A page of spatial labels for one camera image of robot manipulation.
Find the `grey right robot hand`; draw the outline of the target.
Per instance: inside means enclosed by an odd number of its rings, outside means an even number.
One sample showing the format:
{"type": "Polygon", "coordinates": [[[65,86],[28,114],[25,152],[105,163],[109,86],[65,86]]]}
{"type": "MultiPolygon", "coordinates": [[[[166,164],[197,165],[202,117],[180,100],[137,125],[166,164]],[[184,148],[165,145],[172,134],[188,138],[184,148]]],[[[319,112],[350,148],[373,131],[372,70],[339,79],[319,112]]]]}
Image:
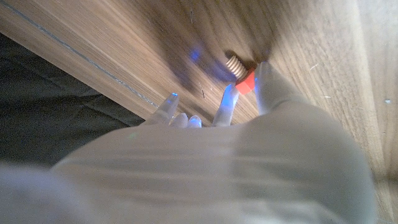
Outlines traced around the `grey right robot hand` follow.
{"type": "Polygon", "coordinates": [[[2,223],[376,223],[363,151],[270,63],[255,71],[259,114],[231,124],[224,92],[209,128],[174,116],[111,131],[49,170],[1,166],[2,223]]]}

